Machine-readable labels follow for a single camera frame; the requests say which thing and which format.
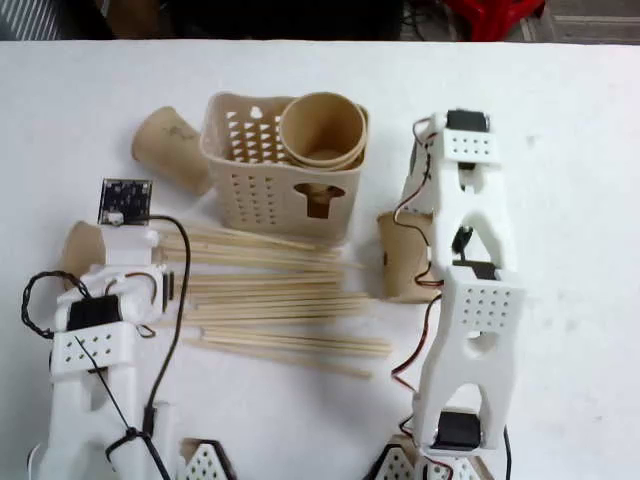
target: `basket hole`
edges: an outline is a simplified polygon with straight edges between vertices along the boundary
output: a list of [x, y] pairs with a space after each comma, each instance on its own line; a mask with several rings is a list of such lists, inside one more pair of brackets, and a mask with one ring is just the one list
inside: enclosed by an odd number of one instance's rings
[[293, 188], [307, 197], [307, 217], [309, 218], [329, 218], [331, 201], [345, 195], [345, 191], [341, 188], [319, 183], [299, 183]]
[[249, 116], [251, 118], [255, 118], [256, 120], [262, 118], [262, 110], [260, 110], [260, 107], [254, 105], [253, 107], [251, 107], [251, 112], [249, 112]]

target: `white table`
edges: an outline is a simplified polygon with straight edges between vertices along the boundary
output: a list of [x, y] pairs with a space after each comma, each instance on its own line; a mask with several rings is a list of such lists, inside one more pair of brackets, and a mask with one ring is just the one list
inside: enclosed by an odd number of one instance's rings
[[[199, 126], [223, 90], [329, 90], [371, 114], [348, 249], [372, 266], [360, 283], [373, 293], [375, 218], [399, 198], [412, 121], [454, 107], [492, 115], [530, 292], [509, 418], [514, 478], [624, 478], [640, 443], [639, 75], [637, 47], [0, 43], [0, 477], [24, 478], [26, 452], [48, 431], [49, 346], [20, 323], [22, 289], [55, 265], [76, 220], [95, 219], [102, 178], [153, 178], [154, 212], [213, 211], [214, 193], [195, 201], [132, 161], [138, 123], [168, 104]], [[38, 288], [34, 318], [52, 313], [56, 293]], [[370, 382], [180, 347], [159, 398], [180, 405], [182, 434], [221, 440], [242, 480], [361, 478], [410, 411], [389, 370], [413, 349], [423, 310], [378, 302], [344, 326], [394, 344], [367, 363]], [[144, 344], [145, 391], [168, 338]], [[488, 460], [500, 478], [503, 452]]]

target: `brown paper cup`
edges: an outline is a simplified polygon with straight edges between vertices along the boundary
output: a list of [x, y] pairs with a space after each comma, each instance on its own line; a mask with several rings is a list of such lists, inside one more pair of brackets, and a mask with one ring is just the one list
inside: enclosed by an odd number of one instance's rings
[[[104, 265], [106, 248], [100, 228], [86, 222], [77, 222], [64, 243], [59, 268], [80, 278], [91, 265]], [[65, 281], [65, 288], [73, 285]]]
[[360, 107], [335, 93], [311, 93], [282, 112], [280, 139], [300, 166], [344, 170], [364, 149], [367, 129]]
[[176, 185], [202, 195], [213, 185], [209, 162], [200, 153], [200, 135], [172, 107], [153, 112], [133, 139], [138, 162]]
[[[400, 212], [398, 220], [415, 225], [429, 238], [431, 216]], [[427, 246], [419, 232], [396, 225], [393, 213], [378, 217], [378, 229], [384, 248], [384, 286], [387, 300], [397, 303], [425, 303], [439, 293], [437, 289], [417, 285], [416, 275], [427, 269]], [[424, 280], [434, 280], [431, 274]]]

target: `circuit board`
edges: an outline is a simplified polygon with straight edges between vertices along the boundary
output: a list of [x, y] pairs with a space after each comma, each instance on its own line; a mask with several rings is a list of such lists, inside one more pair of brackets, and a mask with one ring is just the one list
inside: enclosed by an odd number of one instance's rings
[[151, 206], [151, 180], [123, 180], [105, 178], [102, 181], [98, 223], [109, 225], [109, 213], [121, 213], [128, 225], [147, 225]]

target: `floor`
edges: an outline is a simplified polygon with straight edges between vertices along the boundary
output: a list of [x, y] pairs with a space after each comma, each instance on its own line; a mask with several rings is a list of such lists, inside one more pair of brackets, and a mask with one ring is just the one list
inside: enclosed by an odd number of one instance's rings
[[[468, 30], [465, 20], [454, 15], [442, 0], [408, 0], [400, 39], [464, 40]], [[548, 0], [541, 18], [522, 20], [506, 40], [640, 44], [640, 1]]]

